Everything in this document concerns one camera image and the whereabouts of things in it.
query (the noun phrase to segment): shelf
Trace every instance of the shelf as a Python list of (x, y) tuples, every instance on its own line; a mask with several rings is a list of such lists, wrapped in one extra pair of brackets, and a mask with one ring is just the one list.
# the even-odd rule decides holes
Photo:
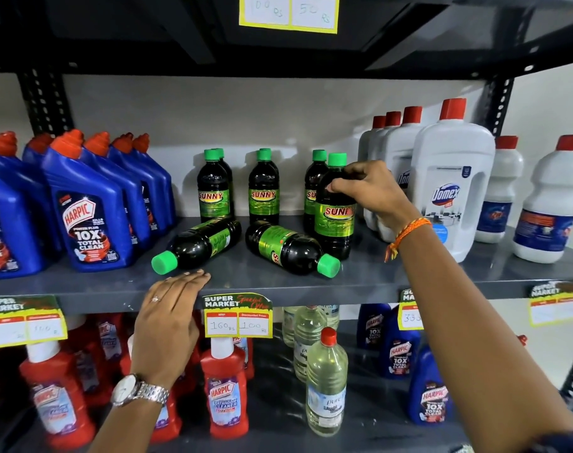
[[(199, 391), (178, 404), (184, 420), (180, 437), (151, 450), (420, 453), (452, 451), (467, 442), (456, 413), (449, 413), (442, 426), (417, 426), (407, 418), (409, 381), (389, 381), (377, 376), (376, 353), (355, 348), (355, 323), (342, 321), (339, 325), (338, 341), (348, 352), (349, 374), (343, 425), (335, 436), (319, 437), (307, 426), (305, 385), (294, 375), (292, 349), (279, 338), (255, 339), (255, 377), (247, 384), (249, 432), (232, 441), (211, 439), (209, 415), (203, 392)], [(279, 328), (275, 334), (281, 336)], [(47, 451), (41, 424), (35, 421), (8, 453)]]
[(573, 0), (341, 0), (336, 35), (238, 15), (239, 0), (0, 0), (0, 71), (38, 51), (103, 75), (492, 79), (573, 62)]
[[(31, 277), (0, 280), (0, 297), (54, 294), (65, 314), (132, 312), (140, 308), (148, 288), (163, 277), (150, 265), (154, 255), (163, 251), (175, 233), (199, 223), (199, 218), (185, 218), (153, 249), (143, 254), (131, 267), (109, 272), (74, 271), (67, 258)], [(368, 228), (356, 222), (350, 257), (332, 280), (320, 275), (298, 276), (272, 262), (253, 255), (245, 246), (244, 231), (248, 217), (241, 218), (243, 237), (230, 250), (211, 259), (204, 268), (212, 274), (202, 294), (256, 292), (276, 306), (318, 303), (359, 304), (395, 302), (409, 282), (401, 262), (383, 262), (386, 243)], [(302, 230), (301, 216), (281, 216), (284, 227)], [(461, 264), (477, 287), (489, 299), (527, 297), (539, 281), (573, 281), (573, 249), (551, 265), (536, 264), (511, 253), (513, 229), (509, 228), (500, 244), (475, 243)]]

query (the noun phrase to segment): white bottle cap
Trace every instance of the white bottle cap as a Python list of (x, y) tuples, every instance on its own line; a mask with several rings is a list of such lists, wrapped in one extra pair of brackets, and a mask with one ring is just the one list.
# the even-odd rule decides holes
[(234, 353), (232, 337), (212, 337), (211, 356), (215, 359), (224, 359)]
[(131, 358), (131, 355), (133, 354), (134, 350), (134, 334), (132, 334), (131, 337), (127, 339), (127, 349), (130, 352), (130, 358)]
[(51, 342), (38, 342), (26, 345), (26, 353), (31, 362), (43, 362), (53, 358), (60, 352), (60, 344), (53, 340)]
[(69, 315), (64, 319), (66, 320), (66, 328), (68, 330), (77, 329), (86, 323), (85, 315)]

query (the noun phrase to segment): orange bracelet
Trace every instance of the orange bracelet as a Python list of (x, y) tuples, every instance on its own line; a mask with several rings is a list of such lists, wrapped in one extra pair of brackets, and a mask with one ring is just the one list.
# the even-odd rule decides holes
[(388, 260), (394, 260), (396, 258), (398, 255), (398, 246), (406, 235), (410, 234), (414, 229), (418, 229), (419, 227), (424, 226), (425, 224), (431, 224), (431, 221), (426, 217), (420, 217), (410, 222), (405, 228), (403, 228), (397, 235), (396, 240), (393, 243), (390, 243), (387, 247), (387, 251), (385, 251), (385, 262)]

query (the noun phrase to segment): gray shelf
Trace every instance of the gray shelf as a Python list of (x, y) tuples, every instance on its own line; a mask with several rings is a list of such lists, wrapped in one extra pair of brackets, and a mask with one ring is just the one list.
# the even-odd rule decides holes
[[(165, 249), (175, 233), (190, 228), (199, 218), (185, 218), (153, 249), (131, 267), (98, 273), (74, 271), (67, 258), (31, 277), (0, 280), (0, 296), (54, 294), (65, 314), (131, 312), (140, 308), (144, 293), (163, 277), (153, 272), (151, 258)], [(248, 218), (242, 218), (243, 233)], [(302, 230), (301, 216), (281, 216), (281, 224)], [(517, 258), (511, 252), (512, 229), (500, 244), (475, 243), (461, 264), (478, 288), (490, 299), (526, 297), (539, 281), (573, 281), (573, 249), (551, 265)], [(318, 303), (359, 304), (396, 301), (409, 282), (399, 260), (383, 262), (386, 243), (357, 223), (350, 257), (332, 280), (319, 274), (298, 276), (253, 255), (244, 236), (229, 251), (211, 259), (204, 268), (212, 274), (203, 294), (256, 292), (276, 306)]]
[[(214, 440), (201, 388), (178, 403), (184, 421), (178, 439), (150, 447), (150, 452), (441, 452), (467, 442), (456, 413), (441, 426), (417, 426), (405, 415), (409, 381), (390, 381), (375, 370), (376, 353), (355, 348), (356, 321), (342, 321), (338, 341), (349, 356), (348, 391), (339, 433), (324, 438), (314, 434), (305, 417), (305, 385), (292, 368), (292, 349), (279, 338), (255, 339), (255, 377), (247, 383), (249, 432), (240, 439)], [(9, 453), (51, 451), (35, 420)], [(86, 448), (79, 450), (85, 453)]]

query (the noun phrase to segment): wristwatch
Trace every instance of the wristwatch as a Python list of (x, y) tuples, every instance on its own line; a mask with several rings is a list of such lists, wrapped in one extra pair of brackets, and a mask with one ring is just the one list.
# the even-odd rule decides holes
[(167, 403), (169, 396), (170, 392), (168, 389), (149, 385), (139, 378), (138, 375), (131, 373), (117, 383), (113, 390), (113, 395), (110, 397), (110, 402), (115, 407), (122, 407), (129, 404), (132, 400), (146, 399), (164, 405)]

